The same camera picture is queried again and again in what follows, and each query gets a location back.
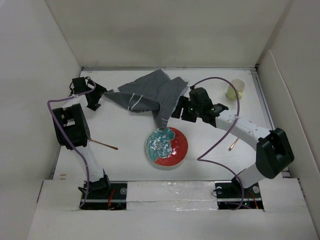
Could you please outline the teal and red plate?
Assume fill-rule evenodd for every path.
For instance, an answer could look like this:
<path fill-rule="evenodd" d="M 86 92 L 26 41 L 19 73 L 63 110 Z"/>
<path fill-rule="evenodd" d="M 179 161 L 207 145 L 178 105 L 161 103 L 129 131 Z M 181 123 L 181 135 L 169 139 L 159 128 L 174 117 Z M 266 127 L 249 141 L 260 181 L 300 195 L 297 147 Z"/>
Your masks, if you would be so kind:
<path fill-rule="evenodd" d="M 189 143 L 186 136 L 174 127 L 156 129 L 145 141 L 145 153 L 156 167 L 175 169 L 187 156 Z"/>

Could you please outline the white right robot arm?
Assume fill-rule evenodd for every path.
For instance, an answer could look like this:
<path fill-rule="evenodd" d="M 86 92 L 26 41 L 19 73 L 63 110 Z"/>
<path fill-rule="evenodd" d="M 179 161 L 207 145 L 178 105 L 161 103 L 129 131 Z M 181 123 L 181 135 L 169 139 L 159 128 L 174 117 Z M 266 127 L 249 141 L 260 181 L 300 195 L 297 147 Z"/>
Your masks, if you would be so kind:
<path fill-rule="evenodd" d="M 200 102 L 181 96 L 171 116 L 193 123 L 200 118 L 204 123 L 236 136 L 255 150 L 255 163 L 233 178 L 235 182 L 231 184 L 231 191 L 237 197 L 243 197 L 252 185 L 263 179 L 274 179 L 295 159 L 283 129 L 270 130 L 258 126 L 237 116 L 221 103 L 212 104 L 209 99 Z"/>

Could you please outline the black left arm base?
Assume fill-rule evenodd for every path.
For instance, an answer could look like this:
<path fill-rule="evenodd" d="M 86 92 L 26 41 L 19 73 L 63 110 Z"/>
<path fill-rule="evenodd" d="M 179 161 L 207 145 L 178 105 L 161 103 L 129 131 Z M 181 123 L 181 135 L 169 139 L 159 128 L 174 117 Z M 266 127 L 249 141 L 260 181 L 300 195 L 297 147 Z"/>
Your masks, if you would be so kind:
<path fill-rule="evenodd" d="M 78 187 L 81 192 L 79 208 L 81 210 L 122 211 L 127 209 L 128 183 L 126 181 L 109 181 L 108 177 Z"/>

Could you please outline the light green mug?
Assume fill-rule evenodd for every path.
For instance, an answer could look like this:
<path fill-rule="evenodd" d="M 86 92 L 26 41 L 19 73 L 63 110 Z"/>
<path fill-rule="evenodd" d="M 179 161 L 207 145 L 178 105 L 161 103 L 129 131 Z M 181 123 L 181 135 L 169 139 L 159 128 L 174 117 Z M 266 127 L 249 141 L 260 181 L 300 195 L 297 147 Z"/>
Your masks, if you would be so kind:
<path fill-rule="evenodd" d="M 231 81 L 231 85 L 228 86 L 226 96 L 229 100 L 236 100 L 237 95 L 238 99 L 241 100 L 243 97 L 243 91 L 246 88 L 246 83 L 240 78 L 235 78 Z"/>

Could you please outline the copper fork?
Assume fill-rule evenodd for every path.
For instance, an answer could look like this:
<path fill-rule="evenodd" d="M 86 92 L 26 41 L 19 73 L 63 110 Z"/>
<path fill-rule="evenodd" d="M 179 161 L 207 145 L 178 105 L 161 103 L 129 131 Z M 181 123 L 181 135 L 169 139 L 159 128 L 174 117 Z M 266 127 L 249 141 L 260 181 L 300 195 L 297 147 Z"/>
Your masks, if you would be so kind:
<path fill-rule="evenodd" d="M 96 144 L 99 144 L 99 145 L 102 145 L 102 146 L 105 146 L 105 147 L 107 147 L 107 148 L 111 148 L 111 149 L 113 149 L 113 150 L 119 150 L 119 148 L 118 147 L 115 147 L 115 146 L 112 146 L 112 145 L 109 145 L 109 144 L 105 144 L 105 143 L 103 143 L 103 142 L 100 142 L 100 141 L 97 141 L 97 140 L 94 140 L 94 139 L 89 139 L 89 141 L 90 142 L 93 142 L 93 143 L 96 143 Z"/>

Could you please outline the copper spoon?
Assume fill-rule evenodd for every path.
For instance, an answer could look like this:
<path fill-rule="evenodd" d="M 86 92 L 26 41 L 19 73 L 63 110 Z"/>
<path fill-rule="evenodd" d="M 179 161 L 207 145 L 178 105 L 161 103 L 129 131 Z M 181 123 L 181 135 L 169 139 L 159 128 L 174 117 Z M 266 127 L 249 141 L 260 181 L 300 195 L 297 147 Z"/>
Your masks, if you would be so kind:
<path fill-rule="evenodd" d="M 228 148 L 228 151 L 229 151 L 229 152 L 235 147 L 235 145 L 237 144 L 238 140 L 239 140 L 239 138 L 237 138 L 237 139 L 231 144 L 231 146 Z"/>

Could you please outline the grey cloth placemat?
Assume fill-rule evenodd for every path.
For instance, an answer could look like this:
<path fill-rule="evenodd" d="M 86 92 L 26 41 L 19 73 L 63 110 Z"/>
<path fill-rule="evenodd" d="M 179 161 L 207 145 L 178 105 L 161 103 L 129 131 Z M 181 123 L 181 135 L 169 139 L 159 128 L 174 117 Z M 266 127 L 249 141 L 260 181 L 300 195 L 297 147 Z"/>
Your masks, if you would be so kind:
<path fill-rule="evenodd" d="M 104 93 L 119 106 L 133 113 L 152 112 L 156 126 L 167 128 L 179 98 L 188 89 L 181 77 L 171 79 L 162 69 Z"/>

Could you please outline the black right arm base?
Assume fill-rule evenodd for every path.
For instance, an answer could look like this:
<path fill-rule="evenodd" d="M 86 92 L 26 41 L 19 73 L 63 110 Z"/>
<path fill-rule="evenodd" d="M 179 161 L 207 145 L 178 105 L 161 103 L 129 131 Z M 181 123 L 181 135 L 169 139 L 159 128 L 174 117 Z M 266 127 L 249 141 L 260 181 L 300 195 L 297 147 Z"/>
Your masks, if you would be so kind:
<path fill-rule="evenodd" d="M 258 183 L 245 188 L 242 193 L 240 185 L 233 181 L 216 181 L 211 195 L 217 199 L 219 210 L 257 209 L 263 210 L 264 205 Z"/>

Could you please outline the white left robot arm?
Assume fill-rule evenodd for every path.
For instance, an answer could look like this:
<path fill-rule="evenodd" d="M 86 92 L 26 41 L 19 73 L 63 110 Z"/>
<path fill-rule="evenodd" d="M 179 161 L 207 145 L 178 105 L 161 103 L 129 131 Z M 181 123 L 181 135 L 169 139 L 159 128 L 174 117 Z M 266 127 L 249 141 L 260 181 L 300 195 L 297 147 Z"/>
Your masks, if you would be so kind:
<path fill-rule="evenodd" d="M 87 176 L 87 185 L 100 198 L 111 194 L 108 176 L 91 150 L 91 133 L 82 105 L 96 111 L 101 104 L 105 87 L 95 83 L 90 77 L 78 77 L 71 81 L 71 94 L 59 100 L 49 100 L 47 106 L 53 119 L 58 143 L 72 151 Z"/>

